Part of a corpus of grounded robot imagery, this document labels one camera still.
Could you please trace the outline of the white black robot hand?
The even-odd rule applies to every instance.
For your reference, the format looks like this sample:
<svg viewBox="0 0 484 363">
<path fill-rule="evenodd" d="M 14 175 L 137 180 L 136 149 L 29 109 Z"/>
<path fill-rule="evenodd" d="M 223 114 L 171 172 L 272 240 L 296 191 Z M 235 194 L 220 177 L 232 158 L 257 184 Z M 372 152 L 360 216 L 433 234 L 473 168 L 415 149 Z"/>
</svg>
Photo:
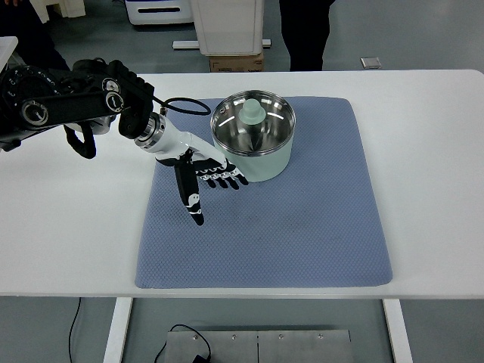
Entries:
<svg viewBox="0 0 484 363">
<path fill-rule="evenodd" d="M 221 151 L 202 138 L 177 130 L 167 118 L 161 120 L 161 131 L 154 148 L 155 157 L 159 163 L 174 168 L 181 201 L 195 223 L 202 225 L 199 180 L 211 188 L 235 190 L 248 181 Z"/>
</svg>

